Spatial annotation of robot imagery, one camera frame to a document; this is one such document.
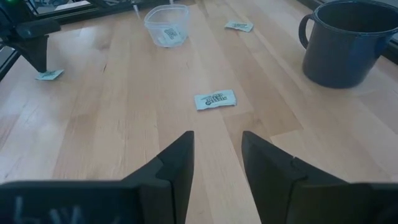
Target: mug handle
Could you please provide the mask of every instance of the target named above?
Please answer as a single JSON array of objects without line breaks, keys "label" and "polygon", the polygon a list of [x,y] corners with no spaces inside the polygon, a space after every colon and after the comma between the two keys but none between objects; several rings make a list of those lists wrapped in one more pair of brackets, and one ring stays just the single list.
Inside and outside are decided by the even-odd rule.
[{"label": "mug handle", "polygon": [[309,19],[313,20],[312,14],[304,16],[298,27],[298,37],[300,38],[300,42],[305,49],[307,49],[308,46],[308,40],[307,40],[307,35],[305,33],[305,29],[307,28],[307,22]]}]

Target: clear plastic container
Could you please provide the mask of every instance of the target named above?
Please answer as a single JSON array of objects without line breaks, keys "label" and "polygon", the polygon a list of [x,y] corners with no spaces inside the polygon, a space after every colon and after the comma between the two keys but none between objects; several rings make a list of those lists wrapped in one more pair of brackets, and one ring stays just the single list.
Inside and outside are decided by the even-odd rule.
[{"label": "clear plastic container", "polygon": [[156,45],[176,47],[187,38],[188,18],[187,6],[172,4],[153,8],[146,15],[144,23]]}]

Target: wooden table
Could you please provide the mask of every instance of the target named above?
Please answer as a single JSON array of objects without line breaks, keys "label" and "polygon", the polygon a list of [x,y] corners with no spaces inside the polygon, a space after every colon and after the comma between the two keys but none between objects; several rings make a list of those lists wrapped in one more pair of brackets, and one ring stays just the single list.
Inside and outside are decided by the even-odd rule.
[{"label": "wooden table", "polygon": [[[259,223],[243,130],[348,181],[398,180],[397,65],[381,58],[360,86],[324,88],[301,70],[310,10],[296,0],[187,3],[181,47],[156,47],[126,12],[52,34],[49,68],[65,69],[56,81],[35,80],[20,58],[0,83],[0,181],[120,179],[186,130],[196,142],[187,223]],[[254,30],[226,30],[229,19]],[[194,95],[225,89],[237,106],[196,111]]]}]

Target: butcher block countertop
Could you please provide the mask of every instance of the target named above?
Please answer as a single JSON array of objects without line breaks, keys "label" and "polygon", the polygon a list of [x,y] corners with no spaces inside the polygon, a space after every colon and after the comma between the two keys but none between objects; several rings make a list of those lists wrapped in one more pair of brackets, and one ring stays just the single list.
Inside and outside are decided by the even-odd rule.
[{"label": "butcher block countertop", "polygon": [[[245,178],[244,130],[349,182],[398,180],[398,66],[380,58],[356,88],[302,72],[296,0],[197,0],[189,37],[157,47],[148,10],[62,26],[35,80],[20,58],[0,82],[0,182],[121,179],[187,130],[195,175],[187,223],[260,223]],[[251,32],[224,29],[252,22]],[[311,31],[308,25],[307,35]],[[197,111],[193,97],[233,90],[236,106]]]}]

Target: small packet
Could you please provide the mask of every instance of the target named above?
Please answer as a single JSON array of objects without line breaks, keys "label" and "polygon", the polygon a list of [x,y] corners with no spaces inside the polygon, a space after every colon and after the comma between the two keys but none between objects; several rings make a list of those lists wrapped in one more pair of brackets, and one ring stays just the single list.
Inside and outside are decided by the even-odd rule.
[{"label": "small packet", "polygon": [[181,34],[175,26],[162,29],[162,34],[163,38],[159,39],[162,44],[173,45],[182,41]]},{"label": "small packet", "polygon": [[56,71],[47,71],[44,73],[39,73],[36,76],[37,80],[54,80],[58,76],[60,76],[63,73],[64,70],[56,70]]},{"label": "small packet", "polygon": [[225,27],[250,32],[253,29],[253,23],[229,21]]},{"label": "small packet", "polygon": [[197,110],[219,106],[236,106],[236,98],[233,90],[221,90],[209,95],[196,95],[195,104]]}]

